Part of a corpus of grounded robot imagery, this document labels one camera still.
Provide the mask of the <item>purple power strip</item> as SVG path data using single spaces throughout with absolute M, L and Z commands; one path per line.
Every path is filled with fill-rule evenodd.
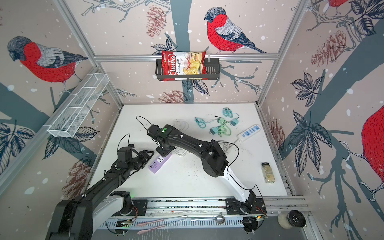
M 154 160 L 151 161 L 149 165 L 149 170 L 153 173 L 156 174 L 159 169 L 167 162 L 167 160 L 172 156 L 172 153 L 169 153 L 165 157 L 161 156 L 160 154 L 156 154 L 154 156 Z

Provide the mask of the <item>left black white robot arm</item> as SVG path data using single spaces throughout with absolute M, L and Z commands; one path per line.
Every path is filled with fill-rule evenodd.
M 137 152 L 134 145 L 120 148 L 117 160 L 101 180 L 74 199 L 57 204 L 46 239 L 90 240 L 114 214 L 134 218 L 145 215 L 146 200 L 134 201 L 130 192 L 117 188 L 143 169 L 153 155 L 154 152 L 149 150 Z

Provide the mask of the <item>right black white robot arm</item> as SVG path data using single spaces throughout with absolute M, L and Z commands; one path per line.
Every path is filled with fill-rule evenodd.
M 203 170 L 213 178 L 220 178 L 233 191 L 235 200 L 240 205 L 240 209 L 237 210 L 238 214 L 252 213 L 256 194 L 252 189 L 246 188 L 234 174 L 219 142 L 198 140 L 171 125 L 165 125 L 163 128 L 151 125 L 147 130 L 147 135 L 158 144 L 156 151 L 163 157 L 176 148 L 184 149 L 199 157 Z

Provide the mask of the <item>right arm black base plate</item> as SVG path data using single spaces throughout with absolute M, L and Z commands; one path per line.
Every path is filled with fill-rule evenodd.
M 265 202 L 256 198 L 252 204 L 242 203 L 234 198 L 225 199 L 225 210 L 228 215 L 261 215 L 267 214 Z

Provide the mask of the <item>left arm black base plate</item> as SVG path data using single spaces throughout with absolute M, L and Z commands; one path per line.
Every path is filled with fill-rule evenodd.
M 147 212 L 147 207 L 148 207 L 148 200 L 145 199 L 133 199 L 133 211 L 132 215 L 141 217 L 145 216 Z

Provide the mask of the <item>white charger adapter with cable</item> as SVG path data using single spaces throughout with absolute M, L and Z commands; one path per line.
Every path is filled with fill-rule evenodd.
M 186 131 L 186 130 L 189 129 L 188 122 L 186 122 L 184 120 L 176 120 L 174 122 L 174 126 L 175 126 L 176 129 L 178 129 L 181 132 Z

